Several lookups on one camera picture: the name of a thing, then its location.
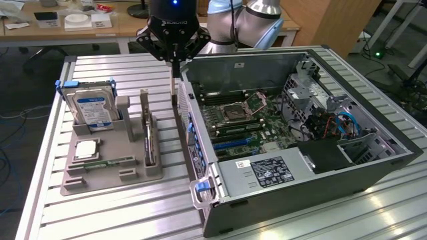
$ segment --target red cable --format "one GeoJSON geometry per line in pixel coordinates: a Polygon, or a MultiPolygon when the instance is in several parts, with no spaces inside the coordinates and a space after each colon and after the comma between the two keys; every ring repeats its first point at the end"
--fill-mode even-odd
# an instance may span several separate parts
{"type": "Polygon", "coordinates": [[[323,139],[327,137],[327,133],[329,133],[329,127],[330,127],[330,122],[331,122],[331,119],[334,117],[331,116],[329,119],[327,119],[327,123],[326,123],[326,128],[325,128],[325,134],[323,134],[323,139]]]}

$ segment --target hard drive label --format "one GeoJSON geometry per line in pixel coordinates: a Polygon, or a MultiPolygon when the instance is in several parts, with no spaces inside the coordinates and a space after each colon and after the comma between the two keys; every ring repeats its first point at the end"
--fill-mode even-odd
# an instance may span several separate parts
{"type": "Polygon", "coordinates": [[[78,99],[82,116],[91,127],[100,128],[112,124],[110,111],[104,108],[106,103],[104,97],[78,99]]]}
{"type": "Polygon", "coordinates": [[[259,185],[263,188],[294,181],[293,173],[281,156],[251,162],[259,185]]]}

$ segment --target blue pcie slot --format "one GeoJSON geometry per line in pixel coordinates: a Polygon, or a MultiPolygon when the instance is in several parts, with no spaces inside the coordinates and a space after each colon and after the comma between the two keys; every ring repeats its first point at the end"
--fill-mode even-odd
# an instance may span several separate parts
{"type": "Polygon", "coordinates": [[[220,150],[220,149],[227,149],[227,148],[232,148],[232,147],[239,147],[239,146],[247,145],[251,142],[251,140],[252,140],[252,138],[248,137],[247,139],[243,139],[243,140],[232,141],[228,143],[215,144],[214,149],[220,150]]]}
{"type": "Polygon", "coordinates": [[[187,131],[188,131],[188,134],[190,133],[194,134],[194,147],[195,147],[195,150],[196,150],[198,157],[200,159],[200,165],[204,168],[206,167],[206,161],[204,161],[204,156],[203,156],[203,153],[202,153],[202,146],[200,146],[200,143],[199,143],[198,132],[196,132],[195,123],[194,123],[194,119],[192,119],[192,114],[191,113],[188,113],[187,131]]]}

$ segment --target motherboard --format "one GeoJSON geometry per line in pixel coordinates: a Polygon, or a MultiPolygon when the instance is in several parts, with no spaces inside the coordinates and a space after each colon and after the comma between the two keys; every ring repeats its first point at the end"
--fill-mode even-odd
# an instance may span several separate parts
{"type": "Polygon", "coordinates": [[[275,95],[238,92],[206,96],[199,103],[219,161],[279,151],[298,142],[275,95]]]}

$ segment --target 3d printed holder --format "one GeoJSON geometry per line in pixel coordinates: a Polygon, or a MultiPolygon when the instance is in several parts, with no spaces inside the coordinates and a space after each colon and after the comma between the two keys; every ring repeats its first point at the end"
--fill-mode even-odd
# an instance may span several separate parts
{"type": "Polygon", "coordinates": [[[91,132],[86,124],[72,126],[63,196],[163,178],[158,121],[150,112],[148,92],[140,90],[142,117],[130,117],[128,96],[118,96],[115,105],[122,120],[112,122],[112,130],[91,132]]]}

